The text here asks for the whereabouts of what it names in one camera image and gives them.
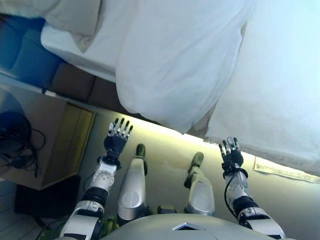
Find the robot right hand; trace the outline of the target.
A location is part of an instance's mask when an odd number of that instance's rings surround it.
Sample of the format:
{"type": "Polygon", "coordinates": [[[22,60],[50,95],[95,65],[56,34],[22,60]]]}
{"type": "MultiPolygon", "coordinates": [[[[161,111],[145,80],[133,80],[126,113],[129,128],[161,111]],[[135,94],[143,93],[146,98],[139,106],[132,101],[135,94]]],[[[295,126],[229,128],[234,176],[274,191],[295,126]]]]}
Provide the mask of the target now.
{"type": "Polygon", "coordinates": [[[227,137],[218,147],[222,157],[221,166],[224,171],[242,166],[244,159],[236,137],[227,137]]]}

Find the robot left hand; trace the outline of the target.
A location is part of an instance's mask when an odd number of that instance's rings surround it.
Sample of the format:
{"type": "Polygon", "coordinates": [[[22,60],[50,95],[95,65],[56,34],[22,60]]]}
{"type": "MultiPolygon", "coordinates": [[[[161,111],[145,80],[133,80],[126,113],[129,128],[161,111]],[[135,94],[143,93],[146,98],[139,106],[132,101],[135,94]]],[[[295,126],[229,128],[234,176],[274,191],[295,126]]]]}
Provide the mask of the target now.
{"type": "Polygon", "coordinates": [[[125,118],[116,118],[108,126],[107,135],[103,141],[104,148],[107,152],[115,151],[121,153],[131,135],[133,126],[125,118]]]}

